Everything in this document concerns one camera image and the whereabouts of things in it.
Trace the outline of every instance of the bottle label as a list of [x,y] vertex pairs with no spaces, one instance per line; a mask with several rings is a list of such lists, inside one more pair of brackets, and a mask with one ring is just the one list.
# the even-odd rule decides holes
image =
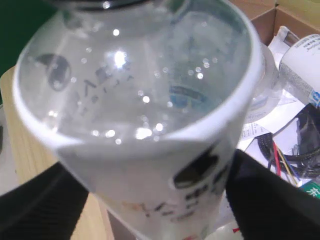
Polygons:
[[301,39],[280,62],[279,71],[289,83],[288,91],[304,104],[319,106],[320,34]]

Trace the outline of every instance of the cardboard box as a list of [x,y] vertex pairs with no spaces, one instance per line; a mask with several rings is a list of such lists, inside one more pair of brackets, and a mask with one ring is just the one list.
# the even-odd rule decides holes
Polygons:
[[261,41],[268,45],[280,26],[288,27],[298,37],[320,33],[319,25],[314,25],[299,12],[285,6],[276,6],[275,0],[230,0],[252,21]]

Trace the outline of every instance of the clear plastic bottle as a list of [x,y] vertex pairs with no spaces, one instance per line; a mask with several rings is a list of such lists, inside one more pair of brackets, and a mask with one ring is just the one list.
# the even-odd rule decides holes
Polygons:
[[140,239],[203,239],[261,74],[250,21],[220,0],[53,2],[72,10],[15,71],[24,124]]

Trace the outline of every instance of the red wire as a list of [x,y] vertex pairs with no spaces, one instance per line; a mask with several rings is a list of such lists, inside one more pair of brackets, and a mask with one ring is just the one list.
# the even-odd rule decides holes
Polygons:
[[276,165],[276,174],[280,177],[281,176],[281,169],[280,169],[280,162],[278,158],[278,150],[275,142],[273,141],[273,153],[274,153],[274,159],[275,159],[275,165]]

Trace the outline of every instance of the white label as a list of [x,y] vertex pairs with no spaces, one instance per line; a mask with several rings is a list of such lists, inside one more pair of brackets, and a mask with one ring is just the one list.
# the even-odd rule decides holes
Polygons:
[[309,35],[298,41],[287,51],[281,63],[287,65],[315,92],[320,92],[320,34]]
[[256,123],[247,123],[243,126],[240,141],[258,137],[267,134],[269,131]]

